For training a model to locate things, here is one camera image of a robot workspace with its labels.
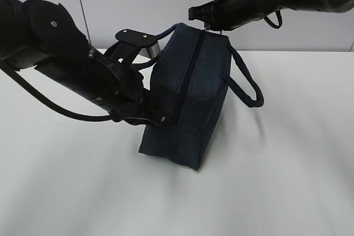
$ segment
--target zipper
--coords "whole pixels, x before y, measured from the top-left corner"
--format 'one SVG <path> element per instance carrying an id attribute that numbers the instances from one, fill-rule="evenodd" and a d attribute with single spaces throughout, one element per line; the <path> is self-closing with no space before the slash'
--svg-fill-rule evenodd
<path id="1" fill-rule="evenodd" d="M 188 66 L 186 75 L 185 75 L 185 77 L 183 79 L 183 83 L 181 85 L 181 89 L 177 95 L 177 100 L 176 100 L 175 108 L 174 108 L 173 115 L 172 115 L 172 121 L 174 124 L 177 124 L 177 122 L 178 122 L 178 118 L 179 118 L 183 103 L 186 99 L 189 83 L 191 81 L 194 69 L 197 65 L 197 62 L 198 62 L 198 59 L 200 56 L 201 47 L 203 45 L 203 40 L 204 40 L 204 35 L 205 35 L 205 30 L 203 30 L 199 35 L 197 46 L 196 46 L 193 56 L 189 62 L 189 66 Z"/>

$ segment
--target silver metal part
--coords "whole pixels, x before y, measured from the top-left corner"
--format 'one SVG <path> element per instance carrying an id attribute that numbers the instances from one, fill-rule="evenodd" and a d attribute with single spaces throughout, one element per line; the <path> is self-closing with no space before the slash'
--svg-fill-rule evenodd
<path id="1" fill-rule="evenodd" d="M 149 48 L 143 48 L 139 55 L 153 59 L 158 56 L 159 52 L 161 51 L 160 45 L 157 42 L 154 46 L 151 46 Z"/>

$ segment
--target black bracket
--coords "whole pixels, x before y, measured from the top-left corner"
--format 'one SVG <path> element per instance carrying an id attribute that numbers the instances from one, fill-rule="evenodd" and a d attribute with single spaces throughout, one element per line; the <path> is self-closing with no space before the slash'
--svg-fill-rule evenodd
<path id="1" fill-rule="evenodd" d="M 156 36 L 135 30 L 121 30 L 116 34 L 118 42 L 109 48 L 105 55 L 111 59 L 123 59 L 122 64 L 129 67 L 142 49 L 148 49 L 158 43 Z"/>

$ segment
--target bag handle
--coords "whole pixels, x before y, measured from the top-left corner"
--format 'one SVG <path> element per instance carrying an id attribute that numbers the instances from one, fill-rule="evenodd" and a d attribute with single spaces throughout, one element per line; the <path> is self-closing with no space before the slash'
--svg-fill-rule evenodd
<path id="1" fill-rule="evenodd" d="M 246 64 L 243 62 L 241 56 L 239 53 L 231 46 L 231 44 L 228 45 L 228 49 L 230 50 L 233 59 L 235 60 L 235 63 L 237 67 L 240 69 L 246 80 L 251 84 L 253 89 L 256 92 L 256 100 L 253 100 L 249 95 L 247 95 L 243 89 L 233 80 L 231 77 L 226 77 L 223 80 L 228 84 L 230 89 L 236 94 L 237 97 L 240 98 L 240 100 L 247 105 L 249 108 L 254 108 L 254 107 L 261 107 L 264 105 L 264 97 L 262 94 L 261 89 L 257 85 L 257 83 L 253 80 L 251 74 L 249 73 Z"/>

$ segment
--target fabric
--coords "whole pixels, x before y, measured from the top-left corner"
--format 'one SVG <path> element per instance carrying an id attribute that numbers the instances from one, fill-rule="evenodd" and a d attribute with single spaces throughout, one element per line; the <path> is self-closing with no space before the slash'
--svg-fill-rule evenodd
<path id="1" fill-rule="evenodd" d="M 220 116 L 228 83 L 250 107 L 263 105 L 263 96 L 241 57 L 231 49 L 228 37 L 183 23 L 159 36 L 172 30 L 150 80 L 151 95 L 165 110 L 166 122 L 159 127 L 146 126 L 139 152 L 198 170 Z M 256 101 L 232 83 L 232 54 L 255 88 Z"/>

